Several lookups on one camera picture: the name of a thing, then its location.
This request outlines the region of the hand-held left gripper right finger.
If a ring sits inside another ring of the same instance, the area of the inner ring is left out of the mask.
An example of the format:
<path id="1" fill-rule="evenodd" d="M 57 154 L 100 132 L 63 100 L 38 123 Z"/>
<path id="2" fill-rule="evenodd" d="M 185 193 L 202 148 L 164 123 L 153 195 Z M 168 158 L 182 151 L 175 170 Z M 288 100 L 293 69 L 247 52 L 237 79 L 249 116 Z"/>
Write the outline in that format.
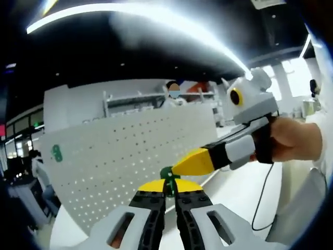
<path id="1" fill-rule="evenodd" d="M 212 204 L 195 182 L 175 180 L 177 228 L 184 249 L 262 249 L 250 223 L 222 204 Z"/>

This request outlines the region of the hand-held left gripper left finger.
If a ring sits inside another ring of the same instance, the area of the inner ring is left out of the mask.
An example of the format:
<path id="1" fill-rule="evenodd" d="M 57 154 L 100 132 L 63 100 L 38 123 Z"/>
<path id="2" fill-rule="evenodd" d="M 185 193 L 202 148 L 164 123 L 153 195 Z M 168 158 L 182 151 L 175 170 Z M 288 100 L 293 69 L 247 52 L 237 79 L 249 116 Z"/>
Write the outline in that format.
<path id="1" fill-rule="evenodd" d="M 114 209 L 96 223 L 90 249 L 158 249 L 164 230 L 165 179 L 140 186 L 127 206 Z"/>

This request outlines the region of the person's right hand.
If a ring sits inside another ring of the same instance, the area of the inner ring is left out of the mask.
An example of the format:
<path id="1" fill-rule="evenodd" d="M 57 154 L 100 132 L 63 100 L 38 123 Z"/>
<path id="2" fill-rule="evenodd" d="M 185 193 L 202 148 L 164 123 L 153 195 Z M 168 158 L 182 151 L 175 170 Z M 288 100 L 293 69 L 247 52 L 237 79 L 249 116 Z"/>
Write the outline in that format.
<path id="1" fill-rule="evenodd" d="M 320 128 L 288 117 L 271 117 L 272 161 L 319 160 L 323 149 Z"/>

